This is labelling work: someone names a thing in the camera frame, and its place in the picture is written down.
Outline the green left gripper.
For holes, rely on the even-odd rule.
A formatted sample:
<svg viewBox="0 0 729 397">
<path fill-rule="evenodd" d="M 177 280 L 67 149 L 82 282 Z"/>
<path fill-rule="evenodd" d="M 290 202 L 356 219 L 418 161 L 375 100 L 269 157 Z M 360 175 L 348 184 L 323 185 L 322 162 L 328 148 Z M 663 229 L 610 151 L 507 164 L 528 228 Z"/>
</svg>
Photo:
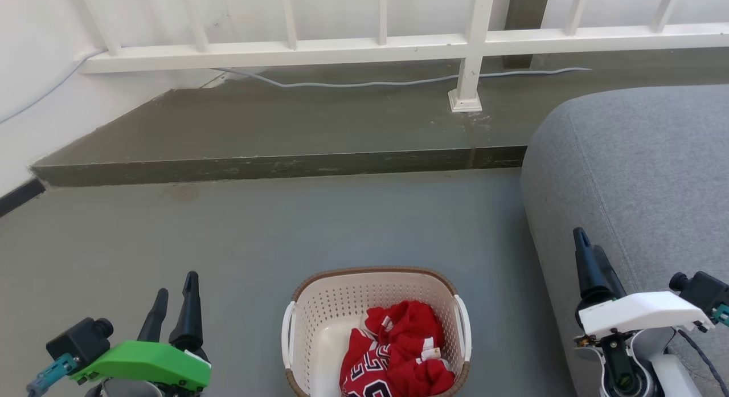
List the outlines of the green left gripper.
<svg viewBox="0 0 729 397">
<path fill-rule="evenodd" d="M 81 379 L 93 382 L 106 377 L 139 380 L 179 386 L 191 392 L 200 392 L 208 387 L 211 364 L 202 349 L 202 309 L 197 272 L 187 274 L 182 293 L 184 301 L 177 324 L 169 335 L 169 344 L 158 343 L 169 301 L 169 291 L 161 288 L 136 338 L 138 342 L 119 343 L 68 377 L 77 382 Z"/>
</svg>

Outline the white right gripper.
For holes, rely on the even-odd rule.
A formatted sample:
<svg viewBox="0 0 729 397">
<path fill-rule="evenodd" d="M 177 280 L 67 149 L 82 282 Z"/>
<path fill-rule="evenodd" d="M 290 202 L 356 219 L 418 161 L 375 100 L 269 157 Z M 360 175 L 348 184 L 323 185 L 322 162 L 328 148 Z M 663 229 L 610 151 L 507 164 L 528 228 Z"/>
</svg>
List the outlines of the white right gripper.
<svg viewBox="0 0 729 397">
<path fill-rule="evenodd" d="M 610 335 L 682 325 L 685 329 L 715 328 L 700 308 L 671 292 L 626 295 L 606 252 L 594 245 L 581 227 L 573 230 L 580 303 L 576 316 L 584 334 L 576 347 L 596 347 Z"/>
</svg>

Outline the red basketball jersey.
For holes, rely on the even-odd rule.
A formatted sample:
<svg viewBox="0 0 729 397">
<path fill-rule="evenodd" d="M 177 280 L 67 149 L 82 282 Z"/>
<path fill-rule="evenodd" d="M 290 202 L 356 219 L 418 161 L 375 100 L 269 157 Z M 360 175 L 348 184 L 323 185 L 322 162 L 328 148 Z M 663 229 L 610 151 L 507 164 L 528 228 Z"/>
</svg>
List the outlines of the red basketball jersey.
<svg viewBox="0 0 729 397">
<path fill-rule="evenodd" d="M 339 371 L 341 397 L 432 397 L 455 383 L 443 327 L 419 301 L 367 310 L 352 329 Z"/>
</svg>

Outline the grey fabric sofa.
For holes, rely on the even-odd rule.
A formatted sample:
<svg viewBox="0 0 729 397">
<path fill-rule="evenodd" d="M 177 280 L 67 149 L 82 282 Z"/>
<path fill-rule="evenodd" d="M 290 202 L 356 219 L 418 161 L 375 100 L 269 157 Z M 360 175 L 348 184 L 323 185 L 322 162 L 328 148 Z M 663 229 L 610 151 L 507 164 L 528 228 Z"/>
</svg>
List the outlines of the grey fabric sofa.
<svg viewBox="0 0 729 397">
<path fill-rule="evenodd" d="M 554 109 L 523 159 L 531 236 L 578 397 L 599 397 L 583 334 L 573 230 L 599 245 L 627 293 L 702 271 L 729 284 L 729 84 L 622 89 Z"/>
</svg>

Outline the cream plastic laundry basket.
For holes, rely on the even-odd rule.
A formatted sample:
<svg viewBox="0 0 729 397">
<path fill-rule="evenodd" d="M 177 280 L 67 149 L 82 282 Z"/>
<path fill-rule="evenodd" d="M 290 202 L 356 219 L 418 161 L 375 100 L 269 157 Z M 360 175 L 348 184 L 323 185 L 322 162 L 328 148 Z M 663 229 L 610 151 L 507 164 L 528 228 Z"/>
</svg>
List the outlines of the cream plastic laundry basket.
<svg viewBox="0 0 729 397">
<path fill-rule="evenodd" d="M 470 370 L 472 333 L 465 303 L 442 273 L 405 265 L 335 269 L 303 281 L 286 307 L 281 328 L 285 374 L 295 397 L 341 397 L 339 369 L 350 331 L 368 309 L 405 300 L 434 309 L 445 334 L 442 349 L 454 385 L 436 397 L 455 397 Z"/>
</svg>

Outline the black baseboard strip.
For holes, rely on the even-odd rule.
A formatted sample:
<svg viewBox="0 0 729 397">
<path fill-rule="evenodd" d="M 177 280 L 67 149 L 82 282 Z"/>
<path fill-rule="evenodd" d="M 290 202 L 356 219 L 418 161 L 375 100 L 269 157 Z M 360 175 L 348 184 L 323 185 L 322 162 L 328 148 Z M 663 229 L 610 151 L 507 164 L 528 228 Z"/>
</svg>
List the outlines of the black baseboard strip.
<svg viewBox="0 0 729 397">
<path fill-rule="evenodd" d="M 33 177 L 15 190 L 8 192 L 8 194 L 0 195 L 0 218 L 13 212 L 16 208 L 21 207 L 30 200 L 36 199 L 44 194 L 45 191 L 46 187 L 44 184 L 36 177 Z"/>
</svg>

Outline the dark grey column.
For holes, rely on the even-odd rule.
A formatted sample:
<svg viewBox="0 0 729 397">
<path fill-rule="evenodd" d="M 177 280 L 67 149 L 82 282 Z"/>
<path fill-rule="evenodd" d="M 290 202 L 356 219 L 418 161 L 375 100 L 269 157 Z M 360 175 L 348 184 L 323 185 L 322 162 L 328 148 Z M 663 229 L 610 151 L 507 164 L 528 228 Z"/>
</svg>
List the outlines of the dark grey column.
<svg viewBox="0 0 729 397">
<path fill-rule="evenodd" d="M 505 30 L 540 29 L 548 0 L 509 0 Z M 504 70 L 531 67 L 533 54 L 503 55 Z"/>
</svg>

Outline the white metal railing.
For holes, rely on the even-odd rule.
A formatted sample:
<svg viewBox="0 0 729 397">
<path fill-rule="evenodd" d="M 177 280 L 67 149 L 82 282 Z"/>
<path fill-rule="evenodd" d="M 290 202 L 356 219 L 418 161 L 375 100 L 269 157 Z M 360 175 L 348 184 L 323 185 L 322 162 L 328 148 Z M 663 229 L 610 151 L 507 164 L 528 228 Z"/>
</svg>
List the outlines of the white metal railing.
<svg viewBox="0 0 729 397">
<path fill-rule="evenodd" d="M 454 59 L 455 112 L 479 110 L 477 64 L 501 55 L 729 47 L 729 0 L 81 0 L 101 39 L 82 73 Z"/>
</svg>

